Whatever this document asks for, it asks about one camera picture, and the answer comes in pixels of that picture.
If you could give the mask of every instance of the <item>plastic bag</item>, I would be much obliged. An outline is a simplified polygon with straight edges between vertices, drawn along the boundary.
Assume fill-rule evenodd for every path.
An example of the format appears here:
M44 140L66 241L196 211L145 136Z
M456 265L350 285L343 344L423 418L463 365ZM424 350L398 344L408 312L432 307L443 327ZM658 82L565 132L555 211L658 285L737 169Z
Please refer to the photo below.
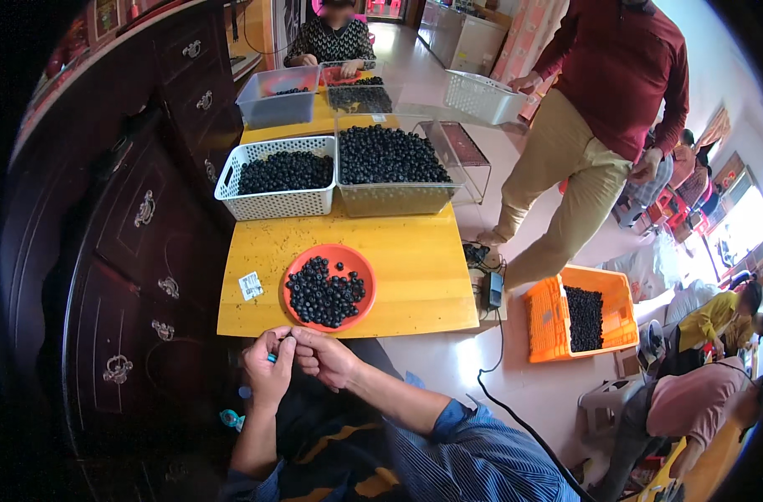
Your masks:
M601 268L627 276L633 303L651 300L680 280L675 245L675 238L670 232L660 232L651 246L613 258L602 264Z
M682 291L678 291L669 303L666 309L666 325L677 325L685 316L707 304L721 292L715 284L706 284L702 279L695 280Z

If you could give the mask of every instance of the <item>dark wooden cabinet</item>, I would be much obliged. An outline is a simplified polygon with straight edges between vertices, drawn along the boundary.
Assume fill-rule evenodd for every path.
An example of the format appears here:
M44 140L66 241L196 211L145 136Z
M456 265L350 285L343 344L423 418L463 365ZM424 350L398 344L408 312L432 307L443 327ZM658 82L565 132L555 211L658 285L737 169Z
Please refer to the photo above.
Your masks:
M95 499L195 493L195 464L167 458L235 439L217 415L237 383L216 336L234 220L213 190L242 129L222 15L190 2L123 34L8 168L0 261L26 385L11 398L59 422L44 427Z

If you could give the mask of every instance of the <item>patterned blouse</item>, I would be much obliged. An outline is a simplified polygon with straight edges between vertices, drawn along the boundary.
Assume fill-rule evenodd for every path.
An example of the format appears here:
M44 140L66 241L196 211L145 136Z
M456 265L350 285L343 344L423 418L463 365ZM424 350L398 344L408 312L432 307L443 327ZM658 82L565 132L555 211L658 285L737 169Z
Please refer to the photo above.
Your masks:
M290 66L292 58L311 54L318 63L327 61L348 61L350 59L375 59L367 25L359 19L339 30L333 30L323 18L314 18L301 26L300 33L283 59L284 66Z

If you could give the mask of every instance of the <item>curtain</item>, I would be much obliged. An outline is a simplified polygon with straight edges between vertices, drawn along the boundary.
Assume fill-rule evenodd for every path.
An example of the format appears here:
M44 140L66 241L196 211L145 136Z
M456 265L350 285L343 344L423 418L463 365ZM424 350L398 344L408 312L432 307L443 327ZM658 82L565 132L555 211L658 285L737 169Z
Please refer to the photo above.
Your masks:
M730 134L730 117L724 106L719 106L716 115L708 122L705 132L699 137L694 145L694 153L698 154L703 146L712 145L719 140L723 140Z
M560 27L560 20L567 10L568 0L519 0L512 13L507 40L490 77L507 84L512 79L527 75ZM545 94L553 81L553 77L547 78L537 93ZM520 114L528 119L536 109L537 103L527 104Z

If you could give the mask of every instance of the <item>wooden table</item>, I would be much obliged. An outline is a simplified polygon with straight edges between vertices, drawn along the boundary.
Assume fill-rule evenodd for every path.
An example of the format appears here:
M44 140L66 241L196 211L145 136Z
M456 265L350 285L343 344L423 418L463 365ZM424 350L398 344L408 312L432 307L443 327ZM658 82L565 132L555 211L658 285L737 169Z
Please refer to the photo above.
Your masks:
M356 117L356 126L373 119ZM241 143L332 132L334 118L316 96L309 124L246 130ZM434 333L478 326L454 208L437 215L349 218L335 191L330 215L237 222L231 239L216 332L258 336L292 325L281 296L286 268L306 249L325 243L353 247L376 274L376 303L356 327L337 337ZM255 271L264 293L245 301L238 280Z

